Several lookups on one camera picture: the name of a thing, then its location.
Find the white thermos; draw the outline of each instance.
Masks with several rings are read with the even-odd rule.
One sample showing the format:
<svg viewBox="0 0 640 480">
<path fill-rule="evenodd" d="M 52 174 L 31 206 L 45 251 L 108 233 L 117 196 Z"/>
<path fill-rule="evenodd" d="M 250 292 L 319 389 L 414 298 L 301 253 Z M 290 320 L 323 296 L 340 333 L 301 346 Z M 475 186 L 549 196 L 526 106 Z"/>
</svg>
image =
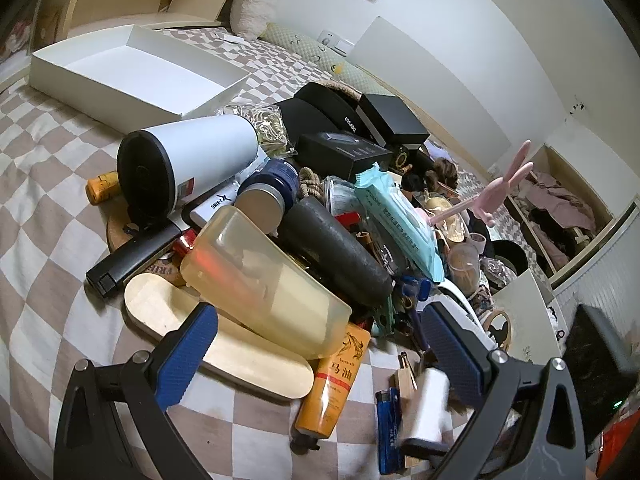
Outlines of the white thermos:
<svg viewBox="0 0 640 480">
<path fill-rule="evenodd" d="M 257 151 L 253 126 L 237 115 L 153 126 L 120 143 L 120 187 L 129 205 L 153 221 L 244 170 Z"/>
</svg>

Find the white cylinder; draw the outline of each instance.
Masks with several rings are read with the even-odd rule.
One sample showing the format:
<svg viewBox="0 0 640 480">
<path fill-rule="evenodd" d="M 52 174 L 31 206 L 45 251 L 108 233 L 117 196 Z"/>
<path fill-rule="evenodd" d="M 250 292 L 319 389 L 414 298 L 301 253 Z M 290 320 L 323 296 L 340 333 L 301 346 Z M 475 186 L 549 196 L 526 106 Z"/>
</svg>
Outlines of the white cylinder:
<svg viewBox="0 0 640 480">
<path fill-rule="evenodd" d="M 129 205 L 165 216 L 244 170 L 257 150 L 254 128 L 236 115 L 153 126 L 122 140 L 120 186 Z"/>
<path fill-rule="evenodd" d="M 411 399 L 409 409 L 402 414 L 400 441 L 416 439 L 439 444 L 442 441 L 440 421 L 447 409 L 449 379 L 436 368 L 427 368 L 417 380 L 418 390 Z"/>
</svg>

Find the orange bottle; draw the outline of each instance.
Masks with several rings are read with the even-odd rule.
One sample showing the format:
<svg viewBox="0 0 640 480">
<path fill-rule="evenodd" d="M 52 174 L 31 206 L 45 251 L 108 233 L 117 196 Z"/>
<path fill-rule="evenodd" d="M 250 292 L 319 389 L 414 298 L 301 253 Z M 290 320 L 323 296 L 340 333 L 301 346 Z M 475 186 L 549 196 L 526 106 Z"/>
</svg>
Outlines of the orange bottle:
<svg viewBox="0 0 640 480">
<path fill-rule="evenodd" d="M 320 359 L 311 391 L 305 397 L 294 427 L 295 447 L 319 449 L 318 440 L 329 438 L 347 401 L 371 334 L 349 323 L 342 347 Z"/>
</svg>

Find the orange tube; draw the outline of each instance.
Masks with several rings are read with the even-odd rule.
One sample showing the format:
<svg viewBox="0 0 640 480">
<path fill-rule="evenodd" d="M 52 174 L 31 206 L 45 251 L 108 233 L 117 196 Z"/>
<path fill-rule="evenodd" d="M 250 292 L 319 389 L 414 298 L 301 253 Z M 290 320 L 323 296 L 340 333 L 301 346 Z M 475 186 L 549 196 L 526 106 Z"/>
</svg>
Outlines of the orange tube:
<svg viewBox="0 0 640 480">
<path fill-rule="evenodd" d="M 342 348 L 320 359 L 314 385 L 302 402 L 294 425 L 302 435 L 311 437 L 313 441 L 331 436 L 370 338 L 369 332 L 349 323 Z M 307 446 L 308 441 L 304 438 L 294 440 L 301 446 L 314 449 L 315 444 Z"/>
<path fill-rule="evenodd" d="M 95 178 L 90 178 L 86 181 L 86 196 L 89 199 L 89 203 L 97 205 L 100 202 L 104 202 L 116 195 L 119 195 L 120 181 L 118 180 L 118 174 L 115 171 L 110 171 L 99 175 Z"/>
</svg>

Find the cork coaster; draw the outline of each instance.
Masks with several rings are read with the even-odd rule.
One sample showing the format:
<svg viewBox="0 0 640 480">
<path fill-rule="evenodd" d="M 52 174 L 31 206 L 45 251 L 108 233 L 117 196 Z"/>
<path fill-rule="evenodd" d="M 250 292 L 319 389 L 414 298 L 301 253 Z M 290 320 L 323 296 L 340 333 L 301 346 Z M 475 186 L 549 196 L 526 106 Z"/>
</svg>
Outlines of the cork coaster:
<svg viewBox="0 0 640 480">
<path fill-rule="evenodd" d="M 138 234 L 138 226 L 133 224 L 127 213 L 127 203 L 122 201 L 107 218 L 107 245 L 113 253 L 118 247 Z M 162 276 L 175 286 L 186 285 L 180 274 L 182 258 L 175 251 L 168 251 L 149 265 L 145 272 Z"/>
</svg>

